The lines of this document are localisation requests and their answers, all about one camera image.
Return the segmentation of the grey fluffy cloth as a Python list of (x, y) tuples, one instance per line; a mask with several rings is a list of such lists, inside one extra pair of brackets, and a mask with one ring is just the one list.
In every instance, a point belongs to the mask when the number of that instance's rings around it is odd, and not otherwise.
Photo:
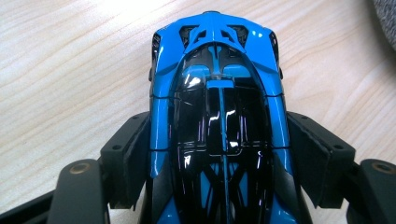
[(396, 51), (396, 0), (372, 0), (386, 39)]

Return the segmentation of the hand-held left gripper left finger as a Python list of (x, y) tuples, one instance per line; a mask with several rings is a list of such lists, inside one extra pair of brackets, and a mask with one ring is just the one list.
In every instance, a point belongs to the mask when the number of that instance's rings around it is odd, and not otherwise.
[(149, 168), (149, 112), (130, 117), (101, 149), (100, 161), (109, 175), (107, 196), (112, 209), (135, 206)]

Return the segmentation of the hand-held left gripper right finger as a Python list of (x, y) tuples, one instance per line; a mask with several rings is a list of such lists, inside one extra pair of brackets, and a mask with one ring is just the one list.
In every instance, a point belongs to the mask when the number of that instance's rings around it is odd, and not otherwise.
[(352, 166), (355, 148), (311, 118), (287, 113), (297, 177), (314, 206), (340, 208), (342, 175)]

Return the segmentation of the blue toy car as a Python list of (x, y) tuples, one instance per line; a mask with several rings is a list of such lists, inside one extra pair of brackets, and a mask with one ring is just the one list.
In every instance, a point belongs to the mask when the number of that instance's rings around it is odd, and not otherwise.
[(152, 224), (312, 224), (293, 170), (276, 35), (207, 11), (152, 38)]

